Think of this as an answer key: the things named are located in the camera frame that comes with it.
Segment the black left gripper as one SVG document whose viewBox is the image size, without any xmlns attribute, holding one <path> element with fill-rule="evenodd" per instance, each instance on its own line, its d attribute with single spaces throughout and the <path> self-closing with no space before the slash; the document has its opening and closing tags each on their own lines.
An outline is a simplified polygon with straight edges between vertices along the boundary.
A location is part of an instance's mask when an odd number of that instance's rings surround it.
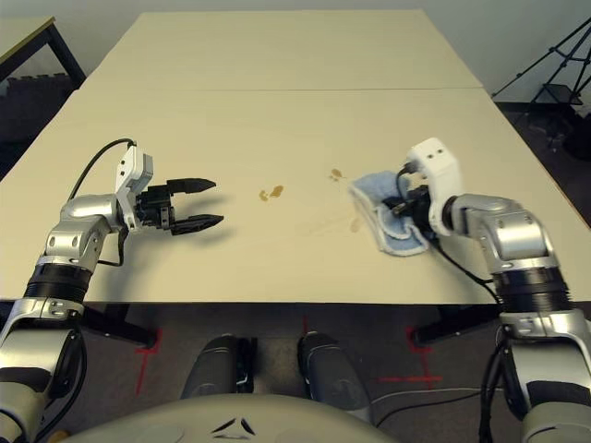
<svg viewBox="0 0 591 443">
<path fill-rule="evenodd" d="M 197 233 L 223 221 L 224 216 L 200 214 L 175 221 L 171 196 L 177 193 L 194 194 L 216 187 L 216 183 L 204 178 L 171 179 L 166 185 L 149 186 L 136 201 L 136 213 L 142 226 L 170 230 L 171 235 Z"/>
</svg>

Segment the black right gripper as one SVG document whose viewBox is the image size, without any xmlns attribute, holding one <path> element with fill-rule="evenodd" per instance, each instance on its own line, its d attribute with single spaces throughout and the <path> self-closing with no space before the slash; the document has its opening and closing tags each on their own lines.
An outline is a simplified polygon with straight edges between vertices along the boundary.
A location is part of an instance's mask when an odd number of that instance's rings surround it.
<svg viewBox="0 0 591 443">
<path fill-rule="evenodd" d="M 397 182 L 407 174 L 414 173 L 414 163 L 405 162 L 402 169 L 397 174 Z M 396 217 L 412 217 L 415 226 L 427 240 L 433 240 L 436 237 L 435 232 L 429 222 L 430 195 L 427 185 L 421 185 L 412 190 L 411 199 L 392 196 L 386 198 L 386 207 Z"/>
</svg>

